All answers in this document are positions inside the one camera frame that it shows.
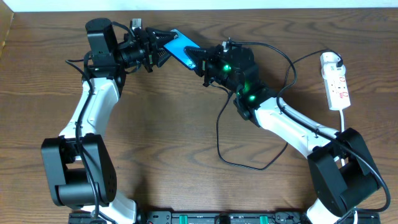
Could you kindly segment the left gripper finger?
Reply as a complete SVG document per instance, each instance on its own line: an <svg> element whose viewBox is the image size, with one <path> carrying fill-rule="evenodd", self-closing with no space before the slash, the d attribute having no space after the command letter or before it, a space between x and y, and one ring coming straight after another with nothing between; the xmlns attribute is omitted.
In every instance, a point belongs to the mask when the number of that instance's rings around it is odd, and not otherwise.
<svg viewBox="0 0 398 224"><path fill-rule="evenodd" d="M159 49L155 56L155 64L160 68L170 58L170 53L165 49Z"/></svg>
<svg viewBox="0 0 398 224"><path fill-rule="evenodd" d="M149 42L156 47L163 47L165 44L178 38L178 34L173 31L163 31L147 27L146 32L149 36Z"/></svg>

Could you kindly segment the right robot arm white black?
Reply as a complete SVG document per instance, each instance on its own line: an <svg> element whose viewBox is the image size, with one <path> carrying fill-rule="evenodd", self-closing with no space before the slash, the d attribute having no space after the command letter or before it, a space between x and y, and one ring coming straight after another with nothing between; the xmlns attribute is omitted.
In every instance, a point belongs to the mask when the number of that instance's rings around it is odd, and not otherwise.
<svg viewBox="0 0 398 224"><path fill-rule="evenodd" d="M307 159L317 194L306 212L311 223L336 223L353 212L386 209L358 207L379 189L387 189L362 135L353 128L337 131L322 126L285 104L281 92L260 80L246 43L184 51L205 86L216 82L236 94L234 104L243 119L278 135Z"/></svg>

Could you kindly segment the blue screen Galaxy smartphone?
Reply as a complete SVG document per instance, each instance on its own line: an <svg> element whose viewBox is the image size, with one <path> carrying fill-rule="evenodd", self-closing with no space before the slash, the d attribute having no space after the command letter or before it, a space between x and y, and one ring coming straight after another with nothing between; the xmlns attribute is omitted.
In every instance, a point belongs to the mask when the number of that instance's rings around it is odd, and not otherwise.
<svg viewBox="0 0 398 224"><path fill-rule="evenodd" d="M171 32L175 32L177 36L174 40L164 45L165 49L189 70L194 70L196 65L186 54L185 47L199 48L200 46L177 29L172 29Z"/></svg>

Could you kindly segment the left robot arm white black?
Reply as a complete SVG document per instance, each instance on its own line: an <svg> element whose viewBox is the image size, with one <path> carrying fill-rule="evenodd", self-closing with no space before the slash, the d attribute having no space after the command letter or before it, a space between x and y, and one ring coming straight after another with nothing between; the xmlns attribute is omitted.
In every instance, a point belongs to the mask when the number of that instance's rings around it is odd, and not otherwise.
<svg viewBox="0 0 398 224"><path fill-rule="evenodd" d="M118 190L103 137L127 75L162 66L170 57L165 45L178 37L172 31L142 28L141 20L133 19L119 42L114 32L117 26L107 18L86 23L90 50L79 68L81 98L60 134L41 145L53 203L86 211L85 223L147 222L136 202Z"/></svg>

